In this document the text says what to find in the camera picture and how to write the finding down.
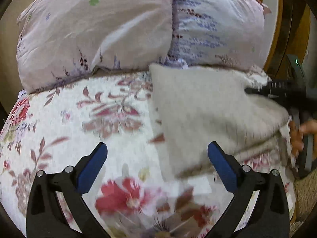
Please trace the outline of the person's right hand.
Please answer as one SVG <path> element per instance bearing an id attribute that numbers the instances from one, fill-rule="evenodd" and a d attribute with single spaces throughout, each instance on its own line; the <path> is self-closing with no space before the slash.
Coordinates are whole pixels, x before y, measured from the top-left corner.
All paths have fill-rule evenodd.
<path id="1" fill-rule="evenodd" d="M 309 134 L 314 135 L 314 145 L 313 145 L 313 155 L 316 157 L 316 134 L 317 134 L 317 122 L 316 120 L 309 120 L 299 127 L 296 126 L 294 121 L 289 122 L 290 128 L 290 144 L 291 144 L 291 153 L 294 156 L 298 156 L 300 152 L 304 150 L 303 137 Z"/>

